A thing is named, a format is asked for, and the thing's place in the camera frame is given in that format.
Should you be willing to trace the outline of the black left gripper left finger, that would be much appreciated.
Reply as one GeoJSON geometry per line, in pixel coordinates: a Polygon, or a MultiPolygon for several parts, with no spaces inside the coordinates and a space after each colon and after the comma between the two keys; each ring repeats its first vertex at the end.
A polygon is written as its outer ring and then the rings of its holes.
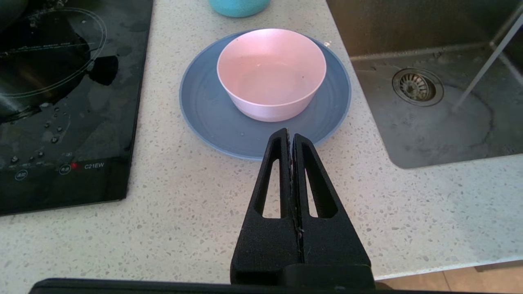
{"type": "Polygon", "coordinates": [[[283,128],[268,140],[230,263],[230,283],[278,285],[284,268],[301,261],[296,219],[289,132],[283,128]],[[280,217],[271,219],[263,212],[275,161],[279,162],[280,217]]]}

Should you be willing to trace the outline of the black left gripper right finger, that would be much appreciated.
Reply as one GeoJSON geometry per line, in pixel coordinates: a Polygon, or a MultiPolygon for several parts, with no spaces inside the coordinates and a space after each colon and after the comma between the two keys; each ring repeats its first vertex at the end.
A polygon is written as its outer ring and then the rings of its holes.
{"type": "Polygon", "coordinates": [[[313,145],[293,139],[299,263],[292,285],[301,288],[374,289],[371,262],[313,145]]]}

